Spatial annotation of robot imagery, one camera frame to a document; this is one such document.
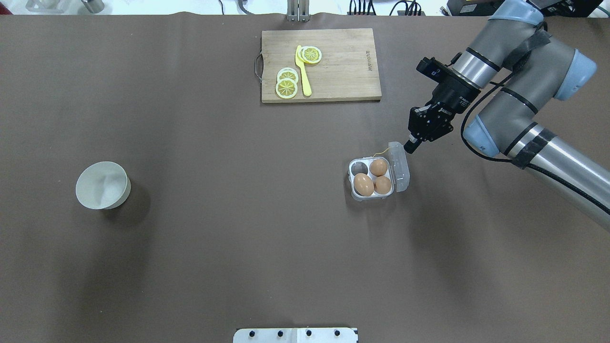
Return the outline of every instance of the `blue joint cap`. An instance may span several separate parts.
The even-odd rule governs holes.
[[[487,157],[494,157],[500,153],[492,136],[489,134],[485,124],[483,124],[483,121],[478,115],[464,130],[464,138],[466,138],[470,145],[479,149]]]
[[[564,82],[559,86],[559,90],[555,93],[554,98],[558,100],[568,100],[580,87],[595,74],[597,64],[590,58],[583,55],[575,49],[572,64],[565,75]]]
[[[536,26],[544,20],[544,16],[524,0],[506,0],[489,18],[492,19],[522,21]]]

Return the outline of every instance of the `clear plastic container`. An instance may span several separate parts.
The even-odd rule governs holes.
[[[70,5],[70,0],[27,0],[26,9],[30,12],[61,14]]]
[[[398,142],[390,142],[387,144],[387,151],[379,154],[379,156],[363,157],[360,159],[354,159],[348,166],[348,178],[351,185],[351,196],[357,201],[372,200],[372,199],[385,199],[394,192],[402,192],[409,187],[409,181],[411,180],[411,174],[409,174],[409,165],[407,164],[407,155],[404,152],[403,145]],[[368,175],[373,182],[377,179],[377,176],[373,175],[370,171],[370,165],[376,159],[382,159],[387,162],[388,168],[385,176],[392,182],[390,192],[387,194],[379,194],[373,192],[372,195],[366,197],[358,194],[354,188],[354,177],[358,173]]]

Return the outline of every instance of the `brown egg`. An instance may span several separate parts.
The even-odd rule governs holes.
[[[387,172],[387,163],[382,159],[376,159],[370,166],[371,174],[375,176],[385,175]]]
[[[380,176],[375,179],[375,192],[379,194],[388,194],[392,189],[392,182],[385,176]]]
[[[375,187],[373,186],[373,180],[368,175],[358,173],[354,176],[354,189],[358,194],[369,197],[373,194]]]

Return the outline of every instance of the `white bracket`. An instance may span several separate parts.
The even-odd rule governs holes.
[[[309,0],[288,0],[288,21],[309,21]]]
[[[358,343],[357,328],[239,329],[233,343]]]

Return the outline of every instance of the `wooden cutting board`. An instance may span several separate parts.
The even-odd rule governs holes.
[[[298,93],[282,99],[275,93],[280,69],[294,68],[297,45],[313,45],[322,51],[322,60],[305,64],[311,96],[303,96],[301,76]],[[370,101],[381,99],[377,53],[373,29],[333,29],[263,31],[263,103],[306,103],[317,101]]]

